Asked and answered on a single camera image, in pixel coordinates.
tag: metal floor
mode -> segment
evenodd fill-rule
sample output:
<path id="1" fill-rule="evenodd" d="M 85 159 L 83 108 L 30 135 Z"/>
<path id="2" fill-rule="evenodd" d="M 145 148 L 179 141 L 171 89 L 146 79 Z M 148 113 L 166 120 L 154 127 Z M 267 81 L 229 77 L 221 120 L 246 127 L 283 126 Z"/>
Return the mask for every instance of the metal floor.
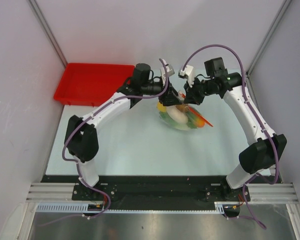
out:
<path id="1" fill-rule="evenodd" d="M 295 240 L 286 205 L 253 205 L 266 226 L 247 219 L 226 220 L 219 214 L 107 213 L 96 219 L 36 213 L 29 240 Z M 249 215 L 246 207 L 240 215 Z"/>

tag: white wall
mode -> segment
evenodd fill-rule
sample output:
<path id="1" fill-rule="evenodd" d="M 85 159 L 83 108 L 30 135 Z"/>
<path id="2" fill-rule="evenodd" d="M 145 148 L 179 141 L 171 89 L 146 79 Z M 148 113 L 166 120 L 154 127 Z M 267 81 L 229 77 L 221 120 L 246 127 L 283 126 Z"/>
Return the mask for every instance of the white wall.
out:
<path id="1" fill-rule="evenodd" d="M 0 231 L 39 180 L 62 106 L 63 66 L 25 0 L 0 1 Z"/>
<path id="2" fill-rule="evenodd" d="M 37 0 L 68 62 L 136 64 L 178 69 L 198 48 L 224 44 L 248 67 L 283 0 Z M 222 56 L 211 49 L 193 59 Z"/>
<path id="3" fill-rule="evenodd" d="M 265 119 L 287 138 L 280 170 L 300 201 L 300 0 L 288 9 L 252 73 L 252 85 Z"/>

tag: white table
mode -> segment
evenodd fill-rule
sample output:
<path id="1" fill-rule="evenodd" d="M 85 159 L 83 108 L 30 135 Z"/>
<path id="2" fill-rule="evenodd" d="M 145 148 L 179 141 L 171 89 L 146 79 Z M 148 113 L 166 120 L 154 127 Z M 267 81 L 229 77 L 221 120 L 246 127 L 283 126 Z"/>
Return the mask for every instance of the white table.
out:
<path id="1" fill-rule="evenodd" d="M 177 91 L 183 90 L 185 81 L 177 74 L 170 80 Z M 205 125 L 190 131 L 165 124 L 159 118 L 157 102 L 157 98 L 143 99 L 98 132 L 96 167 L 100 175 L 227 175 L 238 165 L 247 139 L 235 114 L 218 95 L 208 96 L 195 106 L 214 127 Z M 46 175 L 77 175 L 75 164 L 63 161 L 61 156 L 68 120 L 93 109 L 64 106 Z"/>

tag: red tray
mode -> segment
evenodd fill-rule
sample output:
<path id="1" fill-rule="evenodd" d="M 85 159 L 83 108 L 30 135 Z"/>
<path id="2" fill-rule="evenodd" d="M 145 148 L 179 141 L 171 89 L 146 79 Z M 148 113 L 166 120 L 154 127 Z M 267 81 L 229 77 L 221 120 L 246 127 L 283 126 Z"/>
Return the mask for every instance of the red tray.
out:
<path id="1" fill-rule="evenodd" d="M 69 63 L 54 93 L 64 105 L 100 106 L 132 76 L 133 65 Z"/>

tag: purple cable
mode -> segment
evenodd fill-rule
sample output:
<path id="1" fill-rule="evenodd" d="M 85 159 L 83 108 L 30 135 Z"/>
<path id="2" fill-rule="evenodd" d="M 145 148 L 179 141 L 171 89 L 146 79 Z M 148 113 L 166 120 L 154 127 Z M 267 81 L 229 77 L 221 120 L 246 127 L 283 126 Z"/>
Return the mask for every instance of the purple cable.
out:
<path id="1" fill-rule="evenodd" d="M 218 47 L 218 48 L 223 48 L 223 49 L 227 49 L 229 50 L 237 59 L 239 65 L 240 65 L 240 71 L 241 71 L 241 76 L 242 76 L 242 93 L 243 93 L 243 98 L 244 101 L 246 102 L 246 104 L 248 105 L 248 107 L 250 108 L 251 112 L 253 113 L 254 117 L 256 118 L 257 122 L 259 123 L 260 127 L 262 128 L 262 131 L 264 132 L 264 134 L 266 135 L 266 137 L 269 139 L 269 142 L 271 144 L 272 150 L 273 150 L 273 154 L 274 154 L 274 161 L 275 161 L 275 175 L 274 175 L 274 180 L 273 181 L 269 181 L 268 179 L 266 179 L 264 176 L 262 176 L 262 174 L 260 173 L 256 173 L 256 175 L 262 177 L 262 179 L 267 182 L 270 185 L 275 184 L 278 181 L 279 178 L 279 158 L 278 158 L 278 152 L 277 152 L 277 148 L 276 145 L 274 143 L 274 141 L 272 140 L 270 134 L 268 133 L 268 131 L 265 128 L 264 123 L 261 121 L 260 117 L 258 116 L 256 110 L 254 109 L 254 107 L 251 105 L 251 103 L 249 102 L 249 99 L 247 98 L 247 93 L 246 93 L 246 78 L 245 78 L 245 71 L 244 71 L 244 66 L 242 64 L 242 61 L 240 60 L 238 54 L 232 50 L 230 47 L 227 47 L 225 45 L 221 45 L 221 44 L 211 44 L 211 45 L 207 45 L 204 47 L 199 48 L 197 51 L 195 51 L 188 59 L 187 61 L 185 61 L 185 64 L 183 65 L 182 70 L 185 70 L 187 64 L 189 63 L 189 61 L 199 52 L 201 52 L 204 49 L 208 49 L 208 48 L 212 48 L 212 47 Z M 246 189 L 246 185 L 249 184 L 253 179 L 256 178 L 256 175 L 253 176 L 252 178 L 250 178 L 247 182 L 245 182 L 243 184 L 242 187 L 242 192 L 243 192 L 243 197 L 244 197 L 244 201 L 246 203 L 246 206 L 249 210 L 249 212 L 252 215 L 252 218 L 259 224 L 259 226 L 263 229 L 267 229 L 267 227 L 257 219 L 257 217 L 255 216 L 255 214 L 253 213 L 253 211 L 251 210 L 247 198 L 245 196 L 245 189 Z M 250 216 L 241 216 L 240 218 L 245 218 L 245 219 L 251 219 Z"/>
<path id="2" fill-rule="evenodd" d="M 101 111 L 103 111 L 105 108 L 107 108 L 109 105 L 111 105 L 112 103 L 118 101 L 118 100 L 121 100 L 121 99 L 154 99 L 154 98 L 157 98 L 157 97 L 160 97 L 161 95 L 163 95 L 166 90 L 168 89 L 168 86 L 169 86 L 169 77 L 168 77 L 168 72 L 167 72 L 167 68 L 166 68 L 166 65 L 164 63 L 164 61 L 159 58 L 159 61 L 161 62 L 162 66 L 163 66 L 163 69 L 164 69 L 164 73 L 165 73 L 165 76 L 166 76 L 166 79 L 165 79 L 165 84 L 164 84 L 164 88 L 162 90 L 162 92 L 158 93 L 157 95 L 153 95 L 153 96 L 134 96 L 134 95 L 127 95 L 127 96 L 120 96 L 120 97 L 117 97 L 116 99 L 110 102 L 107 102 L 105 103 L 104 105 L 100 106 L 97 111 L 95 111 L 95 113 L 93 114 L 93 117 L 95 117 L 97 114 L 99 114 Z M 74 135 L 79 131 L 79 129 L 84 125 L 86 124 L 89 120 L 91 120 L 93 118 L 92 116 L 89 116 L 87 117 L 84 121 L 82 121 L 82 123 L 80 123 L 74 130 L 73 132 L 69 135 L 69 137 L 67 138 L 67 140 L 65 141 L 64 143 L 64 146 L 63 146 L 63 149 L 62 149 L 62 158 L 63 160 L 67 161 L 67 162 L 75 162 L 76 163 L 76 169 L 77 169 L 77 172 L 78 172 L 78 175 L 79 175 L 79 178 L 80 178 L 80 181 L 81 183 L 86 187 L 86 188 L 89 188 L 95 192 L 98 192 L 98 193 L 101 193 L 103 194 L 104 196 L 106 196 L 106 198 L 108 199 L 108 204 L 107 204 L 107 207 L 102 210 L 101 212 L 99 212 L 98 214 L 94 215 L 94 216 L 90 216 L 89 218 L 90 219 L 95 219 L 97 217 L 99 217 L 101 214 L 103 214 L 105 211 L 107 211 L 109 208 L 110 208 L 110 205 L 111 205 L 111 199 L 109 197 L 108 194 L 106 194 L 104 191 L 101 191 L 99 189 L 96 189 L 92 186 L 90 186 L 84 179 L 83 179 L 83 176 L 82 176 L 82 173 L 81 173 L 81 170 L 80 170 L 80 167 L 79 167 L 79 161 L 76 160 L 76 159 L 73 159 L 73 158 L 67 158 L 66 157 L 66 150 L 67 150 L 67 146 L 68 144 L 70 143 L 71 139 L 74 137 Z M 67 218 L 72 218 L 72 217 L 79 217 L 79 216 L 82 216 L 82 214 L 72 214 L 72 215 L 68 215 L 68 216 L 64 216 L 64 217 L 61 217 L 61 218 L 58 218 L 56 220 L 53 220 L 53 221 L 50 221 L 50 222 L 47 222 L 47 223 L 44 223 L 44 224 L 40 224 L 38 225 L 39 227 L 44 227 L 44 226 L 47 226 L 49 224 L 53 224 L 53 223 L 56 223 L 56 222 L 59 222 L 61 220 L 64 220 L 64 219 L 67 219 Z"/>

